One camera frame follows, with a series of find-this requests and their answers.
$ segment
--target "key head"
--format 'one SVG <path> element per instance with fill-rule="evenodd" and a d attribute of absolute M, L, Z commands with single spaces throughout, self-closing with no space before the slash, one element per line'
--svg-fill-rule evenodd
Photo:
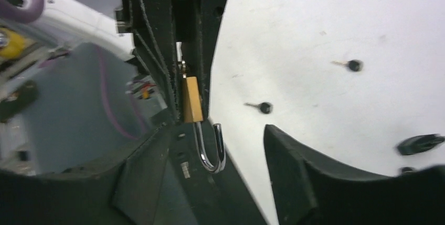
<path fill-rule="evenodd" d="M 260 111 L 264 114 L 269 114 L 272 112 L 272 104 L 264 102 L 260 104 Z"/>
<path fill-rule="evenodd" d="M 350 71 L 359 72 L 363 69 L 363 62 L 360 60 L 351 60 L 347 63 Z"/>

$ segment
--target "white surface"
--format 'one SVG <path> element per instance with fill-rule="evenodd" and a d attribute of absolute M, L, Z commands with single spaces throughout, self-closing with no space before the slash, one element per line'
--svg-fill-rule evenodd
<path fill-rule="evenodd" d="M 63 38 L 68 34 L 64 40 L 73 41 L 77 37 L 90 41 L 124 61 L 132 58 L 131 35 L 118 34 L 114 19 L 75 0 L 47 0 L 42 16 L 34 25 L 42 30 L 49 29 L 48 26 L 62 30 L 64 34 L 55 35 Z"/>
<path fill-rule="evenodd" d="M 405 138 L 445 134 L 444 0 L 229 0 L 210 114 L 271 224 L 263 150 L 275 124 L 349 165 L 384 175 L 445 163 L 445 146 L 410 157 Z M 333 60 L 360 59 L 348 72 Z M 270 115 L 243 106 L 269 101 Z"/>

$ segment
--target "black metal bracket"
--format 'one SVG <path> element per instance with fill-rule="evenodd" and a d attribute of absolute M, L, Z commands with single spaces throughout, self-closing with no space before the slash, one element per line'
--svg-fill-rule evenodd
<path fill-rule="evenodd" d="M 175 122 L 183 120 L 176 43 L 182 42 L 189 76 L 198 79 L 204 120 L 208 118 L 210 73 L 227 0 L 122 0 L 118 29 L 133 33 L 134 55 L 153 77 Z"/>

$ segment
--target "hook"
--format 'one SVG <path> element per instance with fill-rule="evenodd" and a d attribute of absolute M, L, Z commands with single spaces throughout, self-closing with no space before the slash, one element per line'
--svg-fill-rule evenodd
<path fill-rule="evenodd" d="M 213 129 L 216 138 L 217 164 L 214 166 L 208 159 L 206 147 L 204 146 L 203 129 L 201 122 L 193 123 L 193 130 L 195 132 L 196 148 L 198 150 L 199 158 L 202 165 L 212 174 L 217 174 L 224 170 L 226 166 L 226 149 L 224 148 L 223 133 L 221 131 L 221 124 L 214 124 Z"/>

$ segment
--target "white table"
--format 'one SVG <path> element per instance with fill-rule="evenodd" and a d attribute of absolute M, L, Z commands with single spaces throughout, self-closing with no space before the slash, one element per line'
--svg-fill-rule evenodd
<path fill-rule="evenodd" d="M 415 135 L 445 134 L 445 0 L 229 0 L 210 115 L 268 221 L 278 224 L 265 124 L 383 175 L 445 163 L 445 146 L 401 157 Z M 359 59 L 362 72 L 333 60 Z M 271 102 L 264 115 L 246 102 Z"/>

